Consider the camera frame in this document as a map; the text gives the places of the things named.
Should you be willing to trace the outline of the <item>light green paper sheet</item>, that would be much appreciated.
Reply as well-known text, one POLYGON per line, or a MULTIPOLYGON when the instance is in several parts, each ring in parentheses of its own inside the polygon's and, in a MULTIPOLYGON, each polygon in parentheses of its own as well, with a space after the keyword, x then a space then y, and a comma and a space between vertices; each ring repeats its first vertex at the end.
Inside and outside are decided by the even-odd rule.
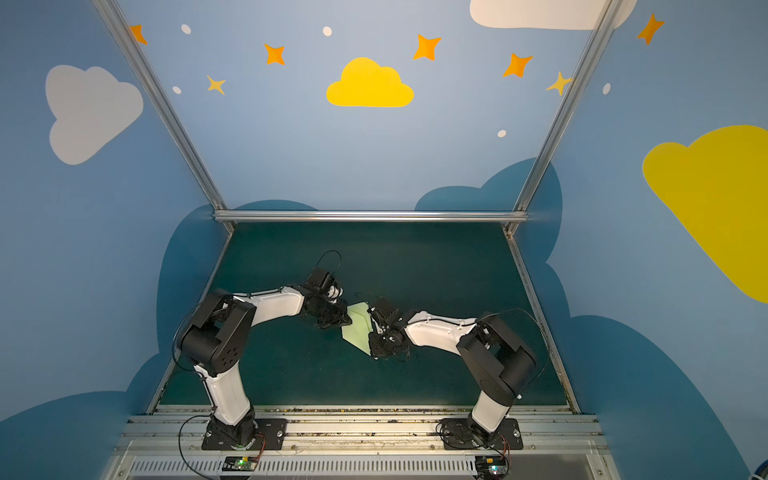
POLYGON ((370 356, 369 335, 373 332, 373 323, 369 313, 369 305, 366 302, 349 305, 347 316, 351 323, 342 327, 342 338, 365 355, 370 356))

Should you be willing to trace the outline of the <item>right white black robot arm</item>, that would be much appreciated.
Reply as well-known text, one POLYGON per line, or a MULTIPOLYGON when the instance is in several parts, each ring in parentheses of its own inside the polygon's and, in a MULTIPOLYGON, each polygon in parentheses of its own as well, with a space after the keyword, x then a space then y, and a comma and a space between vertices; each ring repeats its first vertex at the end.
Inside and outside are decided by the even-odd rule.
POLYGON ((383 303, 367 309, 370 355, 395 356, 412 346, 459 356, 480 388, 465 418, 446 418, 436 432, 444 447, 470 450, 506 446, 504 422, 537 368, 533 350, 497 314, 455 319, 426 311, 407 315, 383 303))

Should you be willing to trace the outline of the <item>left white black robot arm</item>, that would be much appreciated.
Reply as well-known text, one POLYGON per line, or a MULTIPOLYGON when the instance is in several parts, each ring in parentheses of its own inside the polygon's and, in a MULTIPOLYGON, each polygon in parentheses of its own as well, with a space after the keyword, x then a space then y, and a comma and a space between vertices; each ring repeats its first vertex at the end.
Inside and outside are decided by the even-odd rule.
POLYGON ((257 293, 216 290, 206 296, 176 341, 180 353, 202 379, 211 403, 203 450, 281 448, 282 441, 272 427, 262 430, 258 426, 240 375, 239 361, 251 328, 300 314, 315 317, 322 328, 349 325, 342 294, 343 289, 333 284, 283 286, 257 293))

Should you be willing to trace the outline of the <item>right green circuit board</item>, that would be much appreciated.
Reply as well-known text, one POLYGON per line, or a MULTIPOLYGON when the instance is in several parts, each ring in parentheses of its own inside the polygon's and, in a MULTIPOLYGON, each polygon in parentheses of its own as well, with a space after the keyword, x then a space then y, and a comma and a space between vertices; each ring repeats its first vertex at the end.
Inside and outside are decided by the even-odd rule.
POLYGON ((475 470, 478 480, 502 480, 508 475, 509 466, 502 456, 476 456, 475 470))

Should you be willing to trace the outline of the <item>green circuit board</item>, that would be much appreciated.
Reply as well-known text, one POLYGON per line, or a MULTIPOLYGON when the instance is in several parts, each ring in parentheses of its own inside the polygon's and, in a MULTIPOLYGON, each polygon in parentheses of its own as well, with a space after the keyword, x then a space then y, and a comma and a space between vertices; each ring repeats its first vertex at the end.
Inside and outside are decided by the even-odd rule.
POLYGON ((475 470, 478 480, 502 480, 508 475, 509 466, 502 456, 476 456, 475 470))
POLYGON ((254 472, 259 464, 255 456, 227 456, 222 465, 223 472, 254 472))

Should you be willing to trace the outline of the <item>left green circuit board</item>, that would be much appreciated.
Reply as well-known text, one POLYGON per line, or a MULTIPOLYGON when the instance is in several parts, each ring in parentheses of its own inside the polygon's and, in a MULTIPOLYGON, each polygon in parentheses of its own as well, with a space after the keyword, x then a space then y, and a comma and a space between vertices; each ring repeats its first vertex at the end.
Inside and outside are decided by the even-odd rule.
POLYGON ((255 456, 227 456, 222 465, 223 472, 254 472, 259 464, 255 456))

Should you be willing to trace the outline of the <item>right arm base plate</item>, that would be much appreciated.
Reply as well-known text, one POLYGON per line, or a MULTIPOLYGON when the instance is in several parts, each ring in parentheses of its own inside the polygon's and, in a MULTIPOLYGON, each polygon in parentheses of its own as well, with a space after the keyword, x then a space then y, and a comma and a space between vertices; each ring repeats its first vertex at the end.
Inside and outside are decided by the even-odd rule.
POLYGON ((435 428, 438 437, 448 450, 522 450, 524 448, 519 424, 505 418, 493 432, 487 432, 469 418, 444 418, 435 428))

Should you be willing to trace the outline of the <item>left side floor rail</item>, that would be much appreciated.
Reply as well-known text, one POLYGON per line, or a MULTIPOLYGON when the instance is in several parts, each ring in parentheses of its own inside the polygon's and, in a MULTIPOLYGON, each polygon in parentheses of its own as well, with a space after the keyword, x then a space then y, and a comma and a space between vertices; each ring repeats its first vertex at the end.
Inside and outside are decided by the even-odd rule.
POLYGON ((196 230, 177 228, 166 249, 161 266, 156 302, 159 354, 136 375, 149 382, 143 389, 147 400, 138 409, 152 414, 174 374, 199 374, 194 361, 182 350, 184 338, 194 321, 206 312, 209 290, 226 252, 231 234, 224 227, 196 230))

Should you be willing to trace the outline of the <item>floor rail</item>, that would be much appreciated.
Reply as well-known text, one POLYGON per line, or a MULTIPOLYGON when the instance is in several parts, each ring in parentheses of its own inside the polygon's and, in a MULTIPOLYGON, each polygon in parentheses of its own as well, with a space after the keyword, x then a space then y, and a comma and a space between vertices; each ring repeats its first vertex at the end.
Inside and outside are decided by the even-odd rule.
POLYGON ((547 321, 545 312, 542 308, 541 302, 534 287, 532 278, 525 264, 522 252, 514 238, 513 231, 508 228, 504 228, 504 236, 506 238, 510 253, 513 261, 520 275, 528 302, 531 306, 532 315, 536 324, 541 332, 544 344, 546 346, 549 358, 549 364, 552 366, 561 386, 563 387, 566 402, 569 410, 573 414, 581 414, 582 409, 578 403, 576 394, 573 390, 572 384, 568 377, 566 368, 562 361, 562 357, 556 345, 555 339, 552 335, 549 323, 547 321))
POLYGON ((206 312, 209 290, 226 252, 231 234, 224 227, 196 230, 177 228, 166 249, 161 266, 156 302, 159 354, 136 375, 149 382, 143 389, 147 400, 138 409, 152 414, 174 374, 199 374, 194 361, 182 350, 184 338, 194 321, 206 312))

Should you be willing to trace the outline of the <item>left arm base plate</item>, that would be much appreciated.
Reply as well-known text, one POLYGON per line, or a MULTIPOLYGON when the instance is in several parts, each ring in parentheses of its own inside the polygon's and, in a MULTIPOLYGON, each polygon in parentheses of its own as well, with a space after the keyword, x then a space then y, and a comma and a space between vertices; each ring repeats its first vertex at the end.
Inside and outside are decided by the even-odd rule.
POLYGON ((284 418, 244 417, 236 425, 227 425, 212 417, 206 427, 201 449, 281 450, 285 440, 287 420, 284 418))

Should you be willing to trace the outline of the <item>aluminium back frame rail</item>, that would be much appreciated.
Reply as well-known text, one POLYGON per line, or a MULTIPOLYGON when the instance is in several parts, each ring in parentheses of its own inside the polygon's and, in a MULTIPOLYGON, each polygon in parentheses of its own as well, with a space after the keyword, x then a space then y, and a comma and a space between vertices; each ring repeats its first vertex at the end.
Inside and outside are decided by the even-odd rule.
POLYGON ((524 223, 525 212, 215 210, 219 222, 524 223))

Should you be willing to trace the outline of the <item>right side floor rail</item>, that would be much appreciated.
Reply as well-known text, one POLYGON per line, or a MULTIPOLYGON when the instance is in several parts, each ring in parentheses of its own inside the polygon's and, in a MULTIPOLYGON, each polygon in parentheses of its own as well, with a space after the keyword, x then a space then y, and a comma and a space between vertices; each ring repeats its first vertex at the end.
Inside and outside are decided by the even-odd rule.
POLYGON ((566 368, 562 361, 562 357, 556 345, 555 339, 552 335, 549 323, 547 321, 545 312, 542 308, 541 302, 534 287, 532 278, 525 264, 522 252, 514 238, 513 231, 508 228, 504 228, 504 236, 506 238, 510 253, 513 261, 520 275, 528 302, 531 306, 532 315, 536 324, 541 332, 544 344, 546 346, 549 358, 549 364, 552 366, 561 386, 563 387, 566 402, 569 410, 573 414, 581 414, 582 409, 578 403, 576 394, 573 390, 572 384, 568 377, 566 368))

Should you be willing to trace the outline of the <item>aluminium front rail platform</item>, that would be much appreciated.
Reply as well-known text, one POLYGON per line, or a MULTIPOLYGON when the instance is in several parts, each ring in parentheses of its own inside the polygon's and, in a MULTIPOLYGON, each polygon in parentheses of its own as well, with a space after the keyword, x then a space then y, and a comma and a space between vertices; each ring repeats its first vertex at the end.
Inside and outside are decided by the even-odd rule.
POLYGON ((435 428, 465 418, 465 407, 266 406, 256 418, 287 420, 281 450, 201 449, 207 417, 200 406, 162 406, 130 418, 104 479, 476 479, 476 456, 502 456, 505 479, 617 479, 593 415, 564 407, 515 407, 522 450, 448 450, 435 428), (255 456, 254 472, 223 472, 227 456, 255 456))

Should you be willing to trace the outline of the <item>aluminium left corner post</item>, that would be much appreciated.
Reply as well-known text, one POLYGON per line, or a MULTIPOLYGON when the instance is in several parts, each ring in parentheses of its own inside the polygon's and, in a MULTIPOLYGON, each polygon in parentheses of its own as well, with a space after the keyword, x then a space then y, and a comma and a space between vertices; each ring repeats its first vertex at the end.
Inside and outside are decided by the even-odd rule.
POLYGON ((135 39, 128 21, 117 1, 93 0, 94 7, 116 41, 122 54, 137 76, 147 97, 188 165, 199 187, 212 205, 214 212, 227 210, 228 207, 206 168, 202 157, 195 148, 190 136, 171 105, 149 60, 143 53, 141 44, 135 39))

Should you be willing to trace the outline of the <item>aluminium corner post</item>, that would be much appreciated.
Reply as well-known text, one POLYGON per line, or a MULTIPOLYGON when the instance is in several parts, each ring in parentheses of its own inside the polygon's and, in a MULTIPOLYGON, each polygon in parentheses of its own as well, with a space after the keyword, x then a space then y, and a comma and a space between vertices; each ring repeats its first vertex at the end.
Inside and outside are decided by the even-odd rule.
POLYGON ((513 212, 521 214, 521 220, 511 220, 504 224, 505 237, 511 240, 520 223, 527 219, 529 206, 551 164, 554 155, 564 137, 567 127, 575 114, 578 104, 596 70, 596 67, 611 39, 617 25, 619 13, 625 1, 606 1, 600 11, 596 25, 590 34, 582 55, 574 70, 572 81, 567 86, 544 143, 523 184, 514 205, 513 212))
POLYGON ((188 165, 199 187, 212 205, 214 212, 227 210, 228 207, 206 168, 202 157, 195 148, 190 136, 171 105, 149 60, 143 53, 141 44, 135 39, 128 21, 117 1, 93 0, 94 7, 116 41, 122 54, 137 76, 147 97, 188 165))

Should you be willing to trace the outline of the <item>aluminium right corner post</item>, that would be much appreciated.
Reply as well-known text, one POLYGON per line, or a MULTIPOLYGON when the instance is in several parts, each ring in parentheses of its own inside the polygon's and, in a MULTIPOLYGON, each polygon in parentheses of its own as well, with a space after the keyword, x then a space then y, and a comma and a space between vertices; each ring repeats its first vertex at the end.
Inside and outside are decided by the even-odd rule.
POLYGON ((600 11, 596 25, 590 34, 582 55, 574 70, 572 81, 567 86, 544 143, 523 184, 514 205, 513 212, 521 214, 521 220, 511 220, 504 224, 505 237, 511 240, 520 223, 527 219, 529 206, 551 164, 554 155, 564 137, 567 127, 575 114, 578 104, 596 70, 596 67, 611 39, 617 25, 619 13, 625 1, 606 1, 600 11))

